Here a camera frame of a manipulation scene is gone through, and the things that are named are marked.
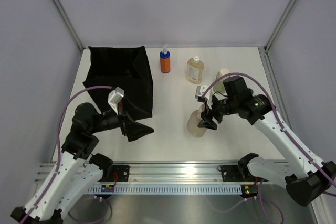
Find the beige pump bottle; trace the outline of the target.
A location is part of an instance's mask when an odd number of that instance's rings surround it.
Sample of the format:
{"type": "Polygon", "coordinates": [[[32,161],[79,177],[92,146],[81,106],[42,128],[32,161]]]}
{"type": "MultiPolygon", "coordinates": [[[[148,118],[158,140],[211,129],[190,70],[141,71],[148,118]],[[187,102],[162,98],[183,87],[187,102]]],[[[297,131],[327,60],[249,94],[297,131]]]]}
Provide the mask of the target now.
{"type": "Polygon", "coordinates": [[[198,110],[192,112],[187,122],[187,130],[188,132],[194,137],[203,137],[205,132],[207,131],[206,128],[198,127],[199,123],[202,122],[201,113],[204,111],[204,105],[201,105],[198,110]]]}

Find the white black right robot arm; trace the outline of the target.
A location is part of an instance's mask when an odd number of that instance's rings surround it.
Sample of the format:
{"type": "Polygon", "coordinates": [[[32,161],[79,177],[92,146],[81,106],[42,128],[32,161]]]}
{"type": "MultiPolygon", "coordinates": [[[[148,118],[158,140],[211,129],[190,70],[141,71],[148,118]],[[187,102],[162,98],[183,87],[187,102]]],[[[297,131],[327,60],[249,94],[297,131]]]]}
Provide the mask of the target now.
{"type": "Polygon", "coordinates": [[[295,135],[277,112],[266,90],[255,95],[245,82],[246,74],[226,74],[219,80],[226,94],[219,99],[214,84],[196,88],[195,98],[203,104],[199,128],[216,130],[224,116],[238,115],[267,137],[285,158],[280,166],[255,153],[242,157],[237,164],[243,180],[255,177],[284,188],[299,205],[307,206],[335,186],[335,162],[325,162],[295,135]]]}

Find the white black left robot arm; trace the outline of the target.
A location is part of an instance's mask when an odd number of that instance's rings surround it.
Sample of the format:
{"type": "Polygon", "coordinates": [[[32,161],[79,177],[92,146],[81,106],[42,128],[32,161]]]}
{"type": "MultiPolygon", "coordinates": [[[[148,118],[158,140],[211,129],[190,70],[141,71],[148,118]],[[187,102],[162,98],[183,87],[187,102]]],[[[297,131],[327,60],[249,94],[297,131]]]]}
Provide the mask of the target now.
{"type": "Polygon", "coordinates": [[[116,127],[130,142],[154,133],[153,128],[134,121],[124,111],[120,115],[113,110],[100,114],[91,103],[77,106],[70,132],[61,147],[60,160],[32,199],[16,207],[10,216],[18,223],[63,223],[94,183],[113,178],[113,161],[92,151],[99,142],[94,134],[116,127]]]}

